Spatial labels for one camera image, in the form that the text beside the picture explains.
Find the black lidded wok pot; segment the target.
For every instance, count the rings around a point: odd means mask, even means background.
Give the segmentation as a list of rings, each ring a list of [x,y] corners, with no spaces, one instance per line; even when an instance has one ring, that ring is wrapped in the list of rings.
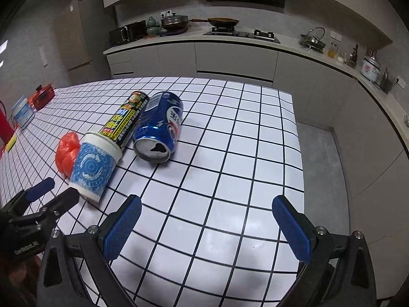
[[[189,27],[189,17],[186,15],[171,15],[162,18],[161,24],[165,33],[181,32]]]

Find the dark glass bottle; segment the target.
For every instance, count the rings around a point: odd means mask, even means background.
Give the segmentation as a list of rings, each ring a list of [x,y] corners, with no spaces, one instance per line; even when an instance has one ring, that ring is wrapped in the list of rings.
[[[351,54],[349,54],[347,59],[347,65],[351,68],[356,68],[358,60],[358,45],[355,45]]]

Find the white tiled kitchen island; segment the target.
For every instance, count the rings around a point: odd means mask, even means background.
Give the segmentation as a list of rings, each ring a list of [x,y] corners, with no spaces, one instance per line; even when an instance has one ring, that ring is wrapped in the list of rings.
[[[101,223],[131,194],[142,212],[112,270],[138,306],[276,306],[298,262],[272,216],[285,195],[304,209],[302,156],[292,96],[242,82],[149,77],[57,90],[1,158],[1,200],[44,178],[68,186],[55,165],[60,137],[99,131],[134,90],[170,91],[184,103],[172,158],[154,165],[124,149],[97,204],[80,200],[58,221],[66,234]]]

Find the white rice cooker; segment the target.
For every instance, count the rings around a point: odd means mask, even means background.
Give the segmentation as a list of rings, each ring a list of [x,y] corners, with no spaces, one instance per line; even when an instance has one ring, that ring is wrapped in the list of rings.
[[[381,75],[381,66],[377,61],[377,52],[373,49],[367,49],[367,52],[362,60],[362,68],[360,73],[371,82],[377,82],[379,80]]]

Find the green ceramic vase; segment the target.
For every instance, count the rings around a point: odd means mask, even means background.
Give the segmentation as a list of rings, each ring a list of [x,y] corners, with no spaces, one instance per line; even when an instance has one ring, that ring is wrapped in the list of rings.
[[[146,25],[148,28],[156,27],[157,26],[157,21],[154,19],[153,16],[150,16],[148,18],[148,21],[146,22]]]

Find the yellow oil bottle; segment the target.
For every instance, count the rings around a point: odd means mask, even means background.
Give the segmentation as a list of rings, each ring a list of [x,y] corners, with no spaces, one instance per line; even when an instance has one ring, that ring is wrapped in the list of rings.
[[[328,48],[328,57],[334,59],[338,52],[338,45],[334,42],[331,43],[330,47]]]

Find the blue beverage can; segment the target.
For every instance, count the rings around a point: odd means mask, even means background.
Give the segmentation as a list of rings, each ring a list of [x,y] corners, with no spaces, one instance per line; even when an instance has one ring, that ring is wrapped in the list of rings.
[[[173,92],[152,96],[132,135],[133,149],[145,161],[163,163],[171,158],[181,132],[183,102]]]

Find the red plastic bag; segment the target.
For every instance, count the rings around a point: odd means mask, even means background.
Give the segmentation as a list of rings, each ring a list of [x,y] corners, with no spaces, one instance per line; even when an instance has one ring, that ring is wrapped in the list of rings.
[[[76,132],[66,133],[59,141],[55,153],[55,164],[58,171],[68,178],[71,177],[80,146],[81,145]]]

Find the utensil holder with utensils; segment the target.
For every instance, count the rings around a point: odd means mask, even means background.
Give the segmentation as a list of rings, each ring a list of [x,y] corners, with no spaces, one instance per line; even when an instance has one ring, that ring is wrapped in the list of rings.
[[[397,83],[396,78],[394,79],[389,78],[389,71],[388,71],[388,68],[386,68],[381,78],[381,83],[380,83],[381,90],[385,94],[388,94],[393,89],[393,87],[396,85],[396,83]]]

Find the red thermos jug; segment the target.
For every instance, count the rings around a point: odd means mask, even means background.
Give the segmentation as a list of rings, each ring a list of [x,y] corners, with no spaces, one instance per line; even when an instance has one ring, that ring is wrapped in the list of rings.
[[[0,106],[0,137],[4,145],[7,145],[14,135],[14,130],[8,122],[6,108],[2,101],[0,101]]]

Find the white blue plastic jar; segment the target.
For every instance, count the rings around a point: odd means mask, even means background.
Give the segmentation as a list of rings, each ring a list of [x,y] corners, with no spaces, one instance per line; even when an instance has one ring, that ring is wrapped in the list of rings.
[[[35,112],[28,99],[22,96],[12,107],[12,117],[20,129],[24,129],[34,119]]]

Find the lower kitchen counter cabinets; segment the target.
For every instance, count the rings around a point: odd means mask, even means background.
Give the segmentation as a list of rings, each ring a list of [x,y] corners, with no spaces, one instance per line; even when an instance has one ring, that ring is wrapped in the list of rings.
[[[396,100],[359,72],[297,40],[210,35],[154,37],[105,51],[114,78],[197,76],[249,82],[292,95],[295,118],[336,136],[352,229],[368,242],[380,298],[408,276],[408,128]]]

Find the blue white paper cup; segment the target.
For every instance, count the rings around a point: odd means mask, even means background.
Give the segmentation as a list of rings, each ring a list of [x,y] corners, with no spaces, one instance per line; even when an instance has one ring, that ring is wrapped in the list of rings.
[[[99,202],[122,155],[122,150],[108,137],[87,132],[74,163],[69,186],[77,189],[84,198]]]

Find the black yellow coconut juice can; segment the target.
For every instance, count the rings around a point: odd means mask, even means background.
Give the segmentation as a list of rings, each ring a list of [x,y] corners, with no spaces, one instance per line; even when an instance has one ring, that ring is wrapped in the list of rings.
[[[118,147],[126,147],[148,101],[147,94],[133,91],[98,133],[111,139]]]

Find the green ceramic bowl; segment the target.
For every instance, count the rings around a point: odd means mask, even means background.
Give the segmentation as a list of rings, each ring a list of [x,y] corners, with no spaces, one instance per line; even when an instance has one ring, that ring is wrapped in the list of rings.
[[[146,29],[146,33],[150,37],[155,37],[158,36],[161,32],[161,27],[160,26],[152,26]]]

